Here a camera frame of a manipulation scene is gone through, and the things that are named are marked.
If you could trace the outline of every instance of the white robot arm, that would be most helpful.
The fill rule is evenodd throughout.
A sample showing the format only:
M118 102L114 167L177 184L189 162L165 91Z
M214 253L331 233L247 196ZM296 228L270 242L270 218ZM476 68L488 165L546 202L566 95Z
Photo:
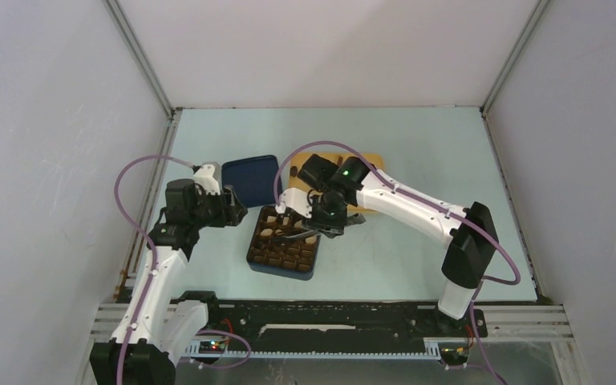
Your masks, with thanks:
M477 202L471 208L465 208L440 201L400 184L381 170L376 172L378 176L357 157L347 159L338 167L313 155L298 177L322 195L311 197L312 204L308 205L306 192L289 188L281 194L276 210L284 213L292 209L306 218L304 227L309 231L335 237L342 235L347 226L347 206L356 205L387 214L435 238L448 251L443 264L443 273L448 280L438 310L451 319L461 320L495 249L456 216L471 217L471 221L496 239L489 210ZM383 184L380 177L390 182L393 188ZM433 202L448 213L440 213L412 199L409 194L400 194L399 189Z
M217 308L185 300L164 324L172 286L188 264L199 231L237 226L247 214L232 188L222 187L218 164L195 166L194 172L192 179L167 183L166 207L149 234L155 247L147 253L126 314L111 340L96 342L91 350L98 385L115 385L119 368L131 368L120 373L124 383L173 383L185 347L209 322L209 309Z

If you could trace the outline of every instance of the white panel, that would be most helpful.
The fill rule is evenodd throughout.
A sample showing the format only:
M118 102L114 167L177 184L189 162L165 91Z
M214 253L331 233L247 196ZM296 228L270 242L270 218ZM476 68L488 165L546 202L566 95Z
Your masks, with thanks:
M490 115L545 288L616 383L616 2L553 2Z
M101 1L0 2L0 383L73 383L164 125Z
M536 0L123 1L182 107L481 105Z

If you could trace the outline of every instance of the wooden board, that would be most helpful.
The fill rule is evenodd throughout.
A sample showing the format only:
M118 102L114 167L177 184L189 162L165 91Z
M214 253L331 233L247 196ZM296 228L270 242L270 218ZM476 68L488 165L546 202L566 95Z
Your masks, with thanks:
M334 152L334 153L332 152L300 152L296 154L293 158L291 158L290 169L295 167L297 170L300 170L301 167L303 167L303 164L313 154L318 154L319 156L327 159L328 161L336 163L338 165L341 165L341 163L344 160L348 159L350 156L353 156L353 154L350 154L348 152ZM365 159L367 159L367 161L373 164L376 168L380 168L383 171L386 171L386 169L383 167L383 160L381 159L381 156L379 154L368 152L368 153L363 153L363 155L365 156ZM310 190L310 187L307 184L303 183L303 181L298 179L296 176L291 176L291 175L289 177L289 187L299 188L305 192L308 192L308 190ZM363 209L362 207L355 207L353 205L348 206L348 212L349 213L376 213L376 211L374 210Z

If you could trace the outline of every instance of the purple cable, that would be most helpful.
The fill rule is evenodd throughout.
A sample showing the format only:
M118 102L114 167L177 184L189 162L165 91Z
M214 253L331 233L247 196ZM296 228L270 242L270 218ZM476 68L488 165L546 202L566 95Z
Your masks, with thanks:
M446 367L450 371L460 370L460 369L481 369L482 371L488 370L487 367L484 367L484 366L481 366L481 365L476 365L475 363L469 363L466 366L464 366L464 365L448 365L442 359L440 360L440 365L442 365L443 367ZM497 377L497 379L499 379L503 384L506 384L506 380L499 373L495 372L493 375L495 377Z
M201 366L209 367L211 369L217 369L217 370L232 369L234 367L239 367L241 364L249 361L249 359L251 358L251 345L249 344L249 341L245 340L239 335L228 333L227 331L222 331L222 330L200 330L197 332L197 335L203 335L203 334L218 334L218 335L225 335L227 337L235 338L237 341L240 341L245 344L246 355L243 359L237 361L236 363L231 363L229 365L221 365L221 366L209 365L207 363L200 363L199 361L195 361L199 363ZM193 360L194 359L181 359L178 362L179 363L192 363Z
M121 215L124 216L124 219L126 219L128 224L131 225L131 227L133 229L135 229L143 238L145 238L145 241L150 246L150 250L152 250L152 264L150 265L150 270L154 270L156 268L156 266L157 266L157 248L155 247L155 242L152 241L152 239L148 235L148 232L143 230L143 228L140 227L140 225L138 225L138 223L136 221L134 221L133 218L131 218L131 216L128 215L128 213L126 212L126 209L121 204L121 199L119 197L119 186L120 186L122 178L124 178L124 174L126 174L126 172L131 167L135 166L136 164L138 164L140 162L144 162L146 160L152 160L152 159L166 159L166 160L170 160L172 162L183 164L184 166L187 166L189 168L194 167L194 164L186 162L185 160L180 160L180 159L174 158L172 156L148 155L148 156L142 156L142 157L132 161L131 163L127 164L121 170L119 175L117 176L117 179L115 181L115 203L117 205L117 208L119 208L119 211L121 212ZM126 328L126 335L124 336L124 341L121 344L121 349L119 351L119 362L117 363L116 385L122 385L124 383L124 381L123 381L123 377L124 377L124 361L126 360L126 350L128 349L128 340L131 338L131 334L133 332L133 329L131 328L131 325L136 323L136 321L138 320L138 313L140 313L140 309L143 308L143 302L145 302L145 298L148 296L148 290L150 289L150 285L151 284L152 284L152 274L148 274L148 280L145 282L145 286L143 287L143 291L140 292L140 297L138 297L138 302L136 303L136 308L133 310L133 314L131 316L131 322L128 324L129 326Z
M374 176L376 176L377 179L379 179L379 181L386 187L393 189L395 186L386 178L384 178L381 174L379 174L379 172L377 171L376 167L374 167L366 158L363 154L361 154L360 152L356 151L355 149L343 144L343 143L339 143L339 142L334 142L333 140L319 140L316 142L311 142L308 144L304 144L301 147L297 148L296 150L294 150L293 152L291 152L286 159L284 159L284 161L282 162L282 164L280 164L280 168L278 169L278 172L275 174L275 181L273 186L275 186L274 191L275 191L275 204L279 205L280 203L280 196L277 193L277 186L278 186L278 182L280 180L280 174L282 173L282 170L284 169L284 167L290 162L291 158L293 158L294 156L296 156L296 154L300 153L301 151L307 149L307 148L311 148L314 146L320 146L320 145L332 145L332 146L336 146L339 148L343 148L345 150L347 150L348 152L352 153L353 155L357 156L369 169L370 171L374 174ZM488 234L485 230L483 230L480 226L476 225L475 223L471 222L470 220L457 215L455 213L452 213L449 211L449 209L446 209L445 207L436 204L435 202L429 201L428 199L424 198L424 197L420 197L416 194L414 194L413 192L408 192L407 190L403 189L403 188L398 188L396 189L396 192L409 197L415 201L420 202L423 205L429 206L435 210L437 210L438 212L442 213L442 214L449 214L449 216L453 219L458 220L459 222L461 222L464 225L467 225L468 227L470 227L471 229L475 230L477 233L479 233L483 238L485 238L497 251L500 252L500 254L502 255L502 257L504 257L504 260L506 261L506 263L509 264L509 267L511 268L511 270L513 271L513 275L514 275L514 279L512 281L506 280L506 279L502 279L502 278L497 278L497 277L493 277L490 275L485 275L483 276L483 281L493 281L493 282L497 282L497 283L501 283L504 285L509 285L509 286L515 286L518 285L519 283L521 283L521 272L518 271L518 267L516 267L516 262L513 261L513 259L511 258L511 256L509 256L509 253L506 252L506 250L499 244L499 242L497 242L495 240L495 238L493 238L490 234ZM502 378L499 374L497 374L495 372L495 370L492 368L492 364L490 363L488 356L485 354L485 350L483 348L483 343L480 340L480 336L478 335L478 327L476 325L476 320L474 318L473 315L473 301L475 301L476 297L478 296L478 293L480 292L480 289L482 287L482 282L481 284L478 286L478 288L476 289L476 292L473 294L473 298L471 300L471 303L469 303L469 314L471 315L471 322L472 322L472 326L473 326L473 331L474 331L474 335L476 336L476 341L478 342L478 347L480 348L480 352L483 354L483 358L485 359L485 366L486 368L481 367L480 365L476 365L477 367L480 367L481 369L487 369L492 376L497 379L498 381L501 381L503 384L506 384L506 381L504 381L504 378Z

